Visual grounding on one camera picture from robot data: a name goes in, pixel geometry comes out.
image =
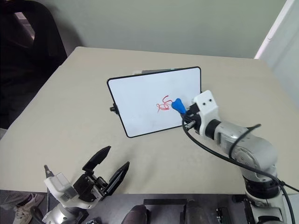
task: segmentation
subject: red scribble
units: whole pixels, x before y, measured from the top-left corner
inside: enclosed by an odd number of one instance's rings
[[[167,110],[169,110],[169,106],[172,104],[172,100],[167,100],[167,101],[165,101],[165,98],[167,98],[168,97],[168,95],[167,96],[165,96],[163,99],[162,99],[162,104],[157,104],[157,107],[159,108],[158,109],[158,112],[160,111],[160,110],[162,110],[162,111],[167,111]]]

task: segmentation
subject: whiteboard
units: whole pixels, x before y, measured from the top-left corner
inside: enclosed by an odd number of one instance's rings
[[[185,106],[201,92],[200,67],[111,78],[107,81],[128,137],[181,125],[171,102],[180,98]]]

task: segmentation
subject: black chair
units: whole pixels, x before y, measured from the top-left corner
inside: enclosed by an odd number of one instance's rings
[[[0,2],[0,127],[7,129],[67,58],[50,11],[35,1]],[[16,16],[22,13],[32,33]]]

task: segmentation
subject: white wall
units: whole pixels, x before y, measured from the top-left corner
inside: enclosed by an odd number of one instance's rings
[[[38,0],[76,46],[254,57],[285,0]]]
[[[293,3],[260,59],[266,61],[299,107],[299,0]]]

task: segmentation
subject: tabletop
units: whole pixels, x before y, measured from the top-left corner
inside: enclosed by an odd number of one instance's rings
[[[201,68],[202,90],[212,91],[221,120],[261,123],[253,134],[278,149],[278,176],[298,187],[299,110],[265,62],[78,47],[0,140],[0,189],[46,192],[44,164],[74,183],[85,163],[110,145],[94,171],[109,180],[130,161],[118,193],[244,193],[239,168],[199,148],[181,127],[128,138],[109,110],[113,101],[107,79],[136,70],[193,66]],[[221,152],[212,140],[196,138]]]

